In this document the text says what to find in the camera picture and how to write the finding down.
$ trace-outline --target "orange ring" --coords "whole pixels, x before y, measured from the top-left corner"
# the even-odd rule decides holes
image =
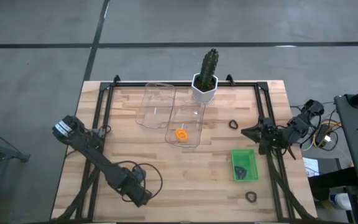
[[[187,141],[188,136],[183,128],[176,128],[175,134],[180,141]]]

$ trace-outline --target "clear plastic container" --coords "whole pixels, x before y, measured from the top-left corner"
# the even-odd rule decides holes
[[[200,144],[203,130],[205,104],[194,100],[176,100],[168,125],[166,142],[185,148],[197,147]],[[180,139],[176,131],[184,129],[186,139]]]
[[[163,83],[147,83],[136,123],[146,128],[166,128],[175,102],[175,87]]]

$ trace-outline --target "green plastic bin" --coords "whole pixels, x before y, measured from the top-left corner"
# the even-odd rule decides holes
[[[233,176],[235,181],[243,182],[259,180],[255,152],[253,149],[232,149],[231,163],[233,165]],[[235,166],[240,166],[247,170],[247,174],[243,179],[238,179],[234,172]]]

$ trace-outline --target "concrete floor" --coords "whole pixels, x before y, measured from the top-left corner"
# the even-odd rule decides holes
[[[103,0],[0,0],[0,44],[92,43]],[[112,0],[100,42],[358,41],[358,0]],[[358,92],[358,47],[218,48],[217,75],[284,80],[292,105]],[[91,80],[189,80],[206,48],[99,49]],[[12,161],[0,223],[48,220],[65,146],[51,127],[75,112],[90,49],[0,49],[0,135],[30,161]],[[332,111],[333,105],[326,105]],[[343,133],[332,152],[350,157]],[[341,212],[319,210],[325,220]]]

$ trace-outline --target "black ring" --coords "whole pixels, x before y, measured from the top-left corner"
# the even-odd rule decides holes
[[[237,128],[239,128],[239,124],[237,124],[237,121],[231,120],[231,121],[229,122],[229,128],[231,128],[231,129],[237,129]]]
[[[256,202],[257,199],[257,194],[255,192],[247,192],[246,193],[246,199],[250,202],[250,203],[254,203]]]

